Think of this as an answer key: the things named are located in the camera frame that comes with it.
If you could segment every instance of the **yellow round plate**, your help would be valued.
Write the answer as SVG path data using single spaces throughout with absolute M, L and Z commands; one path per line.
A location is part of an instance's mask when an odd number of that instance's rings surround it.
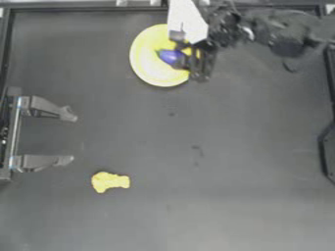
M 173 69 L 158 57 L 157 51 L 172 50 L 174 43 L 168 39 L 168 25 L 153 25 L 137 35 L 129 52 L 130 67 L 150 85 L 172 87 L 188 81 L 189 72 Z

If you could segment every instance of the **purple object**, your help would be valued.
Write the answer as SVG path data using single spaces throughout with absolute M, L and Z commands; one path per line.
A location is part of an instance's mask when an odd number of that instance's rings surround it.
M 170 66 L 182 57 L 182 53 L 177 50 L 160 50 L 157 54 L 160 59 Z

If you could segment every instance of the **yellow sponge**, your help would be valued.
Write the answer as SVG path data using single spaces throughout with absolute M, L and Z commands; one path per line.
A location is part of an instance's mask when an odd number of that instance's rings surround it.
M 91 186 L 97 193 L 103 193 L 109 188 L 129 188 L 130 179 L 127 176 L 99 172 L 91 176 Z

